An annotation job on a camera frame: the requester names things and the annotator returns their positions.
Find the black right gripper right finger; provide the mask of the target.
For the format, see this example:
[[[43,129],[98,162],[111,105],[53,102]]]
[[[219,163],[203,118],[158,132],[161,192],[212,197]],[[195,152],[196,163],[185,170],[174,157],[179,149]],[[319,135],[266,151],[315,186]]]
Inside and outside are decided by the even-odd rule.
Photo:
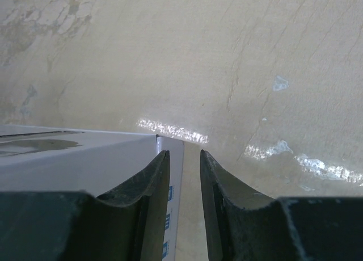
[[[362,198],[273,199],[200,153],[210,260],[361,260]]]

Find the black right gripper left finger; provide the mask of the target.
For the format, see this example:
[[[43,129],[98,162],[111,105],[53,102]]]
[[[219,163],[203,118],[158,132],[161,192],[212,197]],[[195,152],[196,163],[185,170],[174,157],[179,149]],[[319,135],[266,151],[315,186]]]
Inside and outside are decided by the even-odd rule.
[[[161,260],[170,154],[94,197],[82,191],[1,193],[2,260]]]

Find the white clipper kit box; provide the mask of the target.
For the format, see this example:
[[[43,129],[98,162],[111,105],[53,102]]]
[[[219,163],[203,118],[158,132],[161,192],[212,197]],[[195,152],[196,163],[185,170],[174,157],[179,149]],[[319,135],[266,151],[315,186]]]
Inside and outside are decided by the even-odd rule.
[[[157,134],[1,126],[2,191],[86,191],[101,195],[170,154],[163,260],[175,259],[184,144]]]

